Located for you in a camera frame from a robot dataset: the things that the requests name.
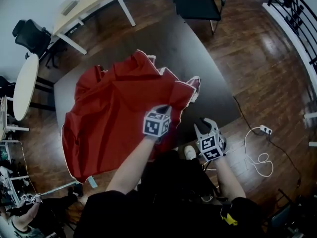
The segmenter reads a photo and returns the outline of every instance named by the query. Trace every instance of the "red cloth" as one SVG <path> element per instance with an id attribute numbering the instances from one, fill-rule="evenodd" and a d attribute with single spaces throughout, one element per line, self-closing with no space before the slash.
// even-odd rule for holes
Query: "red cloth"
<path id="1" fill-rule="evenodd" d="M 67 166 L 78 181 L 117 169 L 144 137 L 143 119 L 154 106 L 172 106 L 169 132 L 155 152 L 173 147 L 181 113 L 196 89 L 168 69 L 157 70 L 151 60 L 136 51 L 109 71 L 95 66 L 80 77 L 62 129 Z"/>

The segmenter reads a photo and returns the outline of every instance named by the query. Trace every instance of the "white sneaker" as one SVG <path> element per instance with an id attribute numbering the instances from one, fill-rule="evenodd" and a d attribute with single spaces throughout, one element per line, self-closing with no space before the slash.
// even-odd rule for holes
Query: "white sneaker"
<path id="1" fill-rule="evenodd" d="M 192 160 L 196 158 L 196 151 L 191 145 L 188 145 L 185 147 L 184 154 L 185 154 L 186 160 Z"/>

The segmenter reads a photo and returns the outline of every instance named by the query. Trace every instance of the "dark table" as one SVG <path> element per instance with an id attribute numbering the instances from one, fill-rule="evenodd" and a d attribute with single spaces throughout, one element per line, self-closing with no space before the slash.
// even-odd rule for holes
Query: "dark table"
<path id="1" fill-rule="evenodd" d="M 157 56 L 156 66 L 168 67 L 181 81 L 186 82 L 193 76 L 201 79 L 199 97 L 183 112 L 177 145 L 196 139 L 193 124 L 199 122 L 199 118 L 213 119 L 218 127 L 239 118 L 240 113 L 232 94 L 208 51 L 187 23 L 181 17 L 172 15 L 133 34 L 127 34 L 118 43 L 80 64 L 54 85 L 60 129 L 66 112 L 74 105 L 75 85 L 83 72 L 97 64 L 105 69 L 110 68 L 114 62 L 124 60 L 137 49 Z"/>

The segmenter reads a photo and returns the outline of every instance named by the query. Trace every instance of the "staircase railing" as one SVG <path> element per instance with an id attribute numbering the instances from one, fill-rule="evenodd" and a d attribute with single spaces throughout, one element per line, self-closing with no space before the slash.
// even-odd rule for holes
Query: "staircase railing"
<path id="1" fill-rule="evenodd" d="M 317 70 L 317 17 L 304 0 L 269 0 L 305 48 L 310 64 Z"/>

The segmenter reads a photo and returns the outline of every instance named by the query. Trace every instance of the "hardwood floor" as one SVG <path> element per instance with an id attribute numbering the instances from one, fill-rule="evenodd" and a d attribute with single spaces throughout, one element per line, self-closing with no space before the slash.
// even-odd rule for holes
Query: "hardwood floor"
<path id="1" fill-rule="evenodd" d="M 175 13 L 171 0 L 124 0 L 137 26 L 132 28 L 115 3 L 90 18 L 78 28 L 71 38 L 88 50 L 83 56 L 72 47 L 63 53 L 59 69 L 46 69 L 45 61 L 40 76 L 57 81 L 68 71 L 128 32 L 138 31 Z M 307 95 L 308 80 L 305 68 L 283 31 L 262 8 L 267 0 L 227 0 L 217 32 L 211 35 L 207 21 L 187 22 L 200 38 L 215 61 L 232 94 L 239 101 L 242 111 L 252 127 L 261 124 L 271 128 L 271 139 L 292 158 L 302 174 L 302 184 L 296 188 L 299 178 L 287 156 L 269 144 L 265 137 L 252 133 L 247 138 L 248 152 L 254 161 L 263 152 L 269 153 L 274 164 L 271 177 L 257 174 L 244 154 L 244 137 L 248 126 L 239 118 L 222 128 L 227 137 L 227 160 L 246 191 L 247 197 L 261 205 L 264 213 L 274 209 L 274 199 L 281 188 L 292 199 L 297 195 L 308 195 L 317 179 L 317 152 L 308 148 L 311 129 L 306 128 L 304 111 L 311 107 Z M 45 102 L 47 96 L 34 94 L 34 101 Z M 72 181 L 61 148 L 60 132 L 55 114 L 30 108 L 23 124 L 30 132 L 20 136 L 28 170 L 37 192 L 45 192 Z M 270 165 L 259 167 L 259 171 L 270 173 Z M 85 199 L 91 194 L 104 191 L 113 172 L 95 176 L 99 185 L 91 189 L 84 185 Z M 209 176 L 216 181 L 213 172 Z M 61 196 L 65 190 L 50 196 Z"/>

